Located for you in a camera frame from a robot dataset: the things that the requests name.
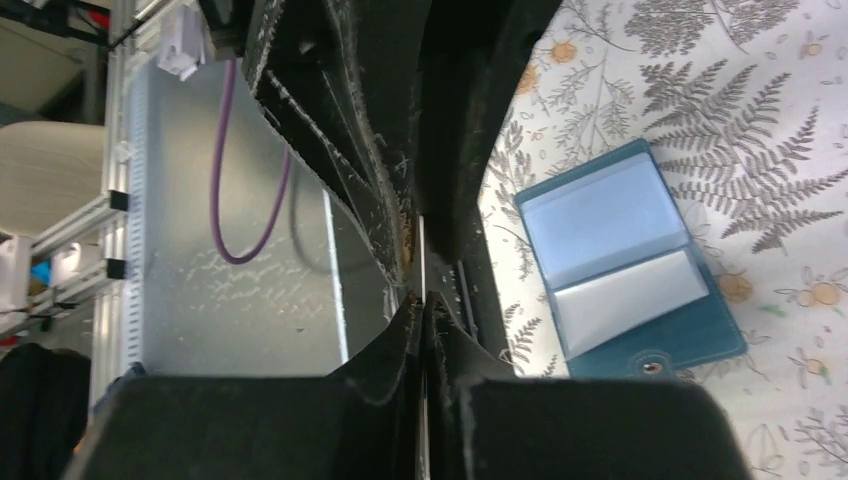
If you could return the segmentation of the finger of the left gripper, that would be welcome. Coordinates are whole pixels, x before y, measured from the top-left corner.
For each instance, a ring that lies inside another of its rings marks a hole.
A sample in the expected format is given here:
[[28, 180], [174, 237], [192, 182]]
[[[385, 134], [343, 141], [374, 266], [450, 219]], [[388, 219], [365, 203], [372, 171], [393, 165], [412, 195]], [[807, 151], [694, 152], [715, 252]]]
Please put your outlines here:
[[557, 1], [434, 1], [422, 75], [415, 189], [425, 237], [443, 261], [466, 253], [491, 151]]
[[414, 250], [414, 5], [259, 1], [243, 72], [269, 125], [353, 219], [386, 280]]

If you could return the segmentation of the blue card holder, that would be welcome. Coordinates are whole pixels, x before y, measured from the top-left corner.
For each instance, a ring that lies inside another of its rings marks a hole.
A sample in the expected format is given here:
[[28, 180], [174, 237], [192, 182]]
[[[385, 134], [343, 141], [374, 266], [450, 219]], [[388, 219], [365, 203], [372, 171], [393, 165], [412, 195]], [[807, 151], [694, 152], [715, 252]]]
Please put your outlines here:
[[573, 378], [672, 378], [747, 343], [648, 143], [515, 197]]

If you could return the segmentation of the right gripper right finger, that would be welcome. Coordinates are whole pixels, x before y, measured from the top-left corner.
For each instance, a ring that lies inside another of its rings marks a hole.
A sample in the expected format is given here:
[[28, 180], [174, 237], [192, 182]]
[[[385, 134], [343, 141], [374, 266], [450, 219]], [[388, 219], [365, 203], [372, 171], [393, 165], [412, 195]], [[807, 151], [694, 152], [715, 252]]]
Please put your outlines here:
[[732, 429], [678, 381], [514, 376], [456, 321], [423, 310], [434, 479], [747, 479]]

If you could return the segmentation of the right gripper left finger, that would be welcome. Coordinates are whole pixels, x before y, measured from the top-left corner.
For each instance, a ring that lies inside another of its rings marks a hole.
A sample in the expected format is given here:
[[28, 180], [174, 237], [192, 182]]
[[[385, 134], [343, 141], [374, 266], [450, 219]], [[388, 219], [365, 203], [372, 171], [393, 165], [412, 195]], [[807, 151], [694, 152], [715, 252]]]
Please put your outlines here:
[[108, 399], [69, 479], [414, 479], [422, 303], [315, 377], [144, 376]]

